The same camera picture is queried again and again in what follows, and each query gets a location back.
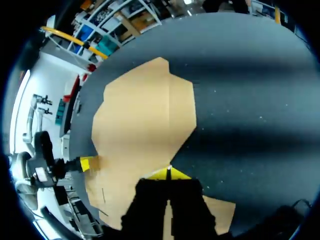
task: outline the desk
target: desk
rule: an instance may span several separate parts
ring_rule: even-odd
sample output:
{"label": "desk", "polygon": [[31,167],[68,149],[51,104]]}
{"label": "desk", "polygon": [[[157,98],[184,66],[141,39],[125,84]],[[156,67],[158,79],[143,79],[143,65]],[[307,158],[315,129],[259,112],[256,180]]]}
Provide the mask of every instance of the desk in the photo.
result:
{"label": "desk", "polygon": [[[231,230],[252,227],[283,204],[312,200],[320,183],[320,75],[291,31],[268,19],[206,13],[174,19],[125,45],[80,91],[70,157],[97,154],[93,116],[106,84],[157,57],[193,83],[197,128],[172,165],[205,195],[236,203]],[[74,188],[95,217],[84,177]]]}

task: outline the white wall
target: white wall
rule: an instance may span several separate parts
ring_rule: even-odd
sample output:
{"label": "white wall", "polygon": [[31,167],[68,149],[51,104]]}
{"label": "white wall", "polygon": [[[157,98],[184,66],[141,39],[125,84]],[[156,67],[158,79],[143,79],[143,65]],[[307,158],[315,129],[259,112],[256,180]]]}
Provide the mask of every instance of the white wall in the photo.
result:
{"label": "white wall", "polygon": [[[15,126],[15,152],[28,152],[27,146],[24,144],[22,135],[27,130],[27,118],[31,106],[31,99],[33,94],[40,96],[48,95],[48,99],[52,101],[52,106],[38,104],[38,107],[47,109],[52,112],[52,115],[46,114],[42,121],[42,130],[48,131],[52,142],[52,152],[55,159],[62,158],[61,140],[59,138],[60,126],[55,125],[55,118],[59,106],[60,99],[63,98],[65,84],[67,81],[75,80],[77,74],[82,74],[83,70],[68,62],[60,60],[47,53],[41,53],[40,58],[30,70],[30,78],[26,84],[25,90],[22,94],[21,102],[16,116]],[[37,119],[33,120],[32,132],[37,128]],[[66,222],[65,217],[61,214],[61,209],[57,203],[52,189],[45,189],[38,191],[38,209],[46,206],[49,211],[62,223]],[[46,225],[45,222],[40,222],[40,225]],[[50,226],[45,230],[45,234],[49,239],[59,238],[59,236],[50,229]]]}

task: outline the cable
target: cable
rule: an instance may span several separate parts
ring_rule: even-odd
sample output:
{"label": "cable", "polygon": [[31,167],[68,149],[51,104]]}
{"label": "cable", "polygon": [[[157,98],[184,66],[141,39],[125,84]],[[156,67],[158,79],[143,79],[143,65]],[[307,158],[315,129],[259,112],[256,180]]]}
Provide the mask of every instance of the cable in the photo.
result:
{"label": "cable", "polygon": [[304,199],[304,198],[299,199],[298,201],[296,201],[291,207],[292,207],[292,208],[295,208],[296,205],[297,205],[298,203],[300,203],[300,202],[304,202],[309,208],[312,207],[311,203],[310,203],[308,200]]}
{"label": "cable", "polygon": [[71,52],[69,52],[67,49],[65,49],[64,47],[62,47],[59,43],[57,43],[51,36],[48,36],[48,38],[55,44],[57,45],[60,49],[62,49],[63,51],[65,51],[66,53],[68,53],[69,55],[71,55],[74,60],[79,64],[79,66],[84,69],[86,72],[88,72],[89,74],[91,74],[88,70],[87,67],[82,65],[81,62],[79,62],[79,60],[77,59],[77,57],[75,55],[73,55]]}
{"label": "cable", "polygon": [[20,198],[21,202],[23,202],[23,204],[25,205],[25,207],[26,207],[33,215],[37,216],[37,217],[40,218],[40,219],[45,219],[43,216],[40,216],[40,215],[34,213],[34,211],[32,211],[32,209],[30,209],[30,208],[28,207],[28,205],[25,203],[25,201],[24,201],[20,196],[19,196],[19,198]]}
{"label": "cable", "polygon": [[39,127],[39,114],[38,114],[37,110],[31,105],[31,102],[30,102],[30,107],[34,110],[35,116],[36,116],[36,128],[35,128],[35,133],[34,134],[32,133],[32,126],[31,126],[31,138],[33,139],[34,135],[38,131],[38,127]]}

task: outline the shelf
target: shelf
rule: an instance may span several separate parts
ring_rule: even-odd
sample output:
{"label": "shelf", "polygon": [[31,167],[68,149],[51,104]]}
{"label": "shelf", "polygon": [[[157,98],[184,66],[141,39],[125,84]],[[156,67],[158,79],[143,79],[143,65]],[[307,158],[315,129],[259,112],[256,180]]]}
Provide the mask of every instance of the shelf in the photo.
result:
{"label": "shelf", "polygon": [[128,16],[128,19],[129,19],[129,18],[132,18],[134,15],[136,15],[136,14],[138,14],[138,13],[143,12],[144,10],[146,10],[146,7],[145,7],[145,6],[141,7],[141,8],[138,9],[137,11],[134,11],[133,13],[131,13],[131,14]]}
{"label": "shelf", "polygon": [[[134,11],[133,13],[131,13],[127,18],[130,19],[130,18],[132,18],[133,16],[135,16],[135,15],[143,12],[144,10],[146,10],[146,8],[143,6],[143,7],[141,7],[140,9],[138,9],[137,11]],[[113,32],[113,31],[116,30],[116,28],[118,28],[121,24],[122,24],[122,23],[119,22],[119,23],[118,23],[117,25],[115,25],[112,29],[110,29],[107,33],[109,34],[109,33]]]}
{"label": "shelf", "polygon": [[121,44],[122,46],[130,42],[131,40],[135,39],[135,36],[130,36],[126,40],[124,40]]}
{"label": "shelf", "polygon": [[[146,28],[142,29],[142,30],[140,31],[140,33],[143,34],[143,33],[145,33],[146,31],[148,31],[148,30],[150,30],[150,29],[153,29],[153,28],[155,28],[156,26],[159,26],[159,25],[161,25],[161,24],[158,23],[158,22],[155,22],[154,24],[151,24],[150,26],[147,26]],[[121,43],[122,46],[125,45],[125,44],[127,44],[128,42],[130,42],[130,41],[133,40],[133,39],[135,39],[135,36],[130,36],[130,37],[128,37],[126,40],[124,40],[124,41]]]}
{"label": "shelf", "polygon": [[146,28],[142,29],[140,31],[141,34],[145,33],[146,31],[149,31],[150,29],[155,28],[156,26],[161,25],[161,23],[155,22],[154,24],[151,24],[150,26],[147,26]]}

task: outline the black cable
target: black cable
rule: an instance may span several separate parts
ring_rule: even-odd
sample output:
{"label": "black cable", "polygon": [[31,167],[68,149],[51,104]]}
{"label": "black cable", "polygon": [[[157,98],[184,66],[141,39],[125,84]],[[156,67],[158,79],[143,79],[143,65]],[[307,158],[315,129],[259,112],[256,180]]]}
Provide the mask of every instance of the black cable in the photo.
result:
{"label": "black cable", "polygon": [[311,203],[310,203],[308,200],[304,199],[304,198],[299,199],[298,201],[296,201],[291,207],[292,207],[292,208],[295,208],[296,205],[297,205],[298,203],[300,203],[300,202],[304,202],[309,208],[312,207]]}
{"label": "black cable", "polygon": [[25,203],[25,201],[19,196],[19,194],[18,194],[18,197],[19,197],[20,201],[23,202],[23,204],[25,205],[25,207],[26,207],[33,215],[37,216],[38,218],[45,219],[43,216],[40,216],[40,215],[34,213],[34,211],[32,211],[32,209]]}

